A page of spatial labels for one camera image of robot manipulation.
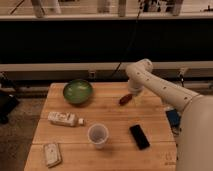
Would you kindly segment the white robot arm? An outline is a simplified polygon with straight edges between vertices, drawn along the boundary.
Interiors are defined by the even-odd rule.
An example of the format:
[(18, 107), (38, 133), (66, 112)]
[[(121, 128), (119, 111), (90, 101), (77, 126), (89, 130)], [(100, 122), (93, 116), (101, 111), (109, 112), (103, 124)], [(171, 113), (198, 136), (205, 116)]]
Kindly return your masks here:
[(213, 171), (213, 96), (164, 80), (152, 70), (149, 59), (129, 64), (128, 90), (138, 94), (146, 87), (181, 114), (176, 171)]

